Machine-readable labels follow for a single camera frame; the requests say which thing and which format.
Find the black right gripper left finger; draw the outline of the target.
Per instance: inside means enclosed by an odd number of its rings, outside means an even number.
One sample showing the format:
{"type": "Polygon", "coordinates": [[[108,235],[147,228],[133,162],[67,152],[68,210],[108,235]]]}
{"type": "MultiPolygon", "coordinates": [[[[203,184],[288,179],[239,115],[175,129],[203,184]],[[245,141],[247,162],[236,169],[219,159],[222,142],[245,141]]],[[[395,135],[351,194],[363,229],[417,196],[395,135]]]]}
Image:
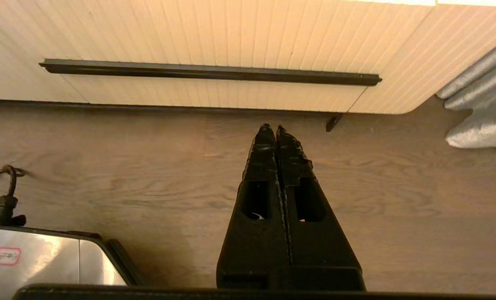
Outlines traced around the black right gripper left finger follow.
{"type": "Polygon", "coordinates": [[[254,136],[216,264],[222,289],[267,289],[271,274],[289,263],[277,142],[269,124],[254,136]]]}

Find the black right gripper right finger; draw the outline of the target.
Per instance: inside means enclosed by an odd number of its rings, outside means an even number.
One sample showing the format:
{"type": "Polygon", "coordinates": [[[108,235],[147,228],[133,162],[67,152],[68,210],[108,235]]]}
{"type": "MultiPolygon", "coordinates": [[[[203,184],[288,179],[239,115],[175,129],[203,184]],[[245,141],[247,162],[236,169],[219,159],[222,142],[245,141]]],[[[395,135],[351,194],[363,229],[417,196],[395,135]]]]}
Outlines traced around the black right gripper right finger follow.
{"type": "Polygon", "coordinates": [[[283,284],[292,289],[365,291],[360,262],[301,142],[282,126],[276,142],[288,249],[283,284]]]}

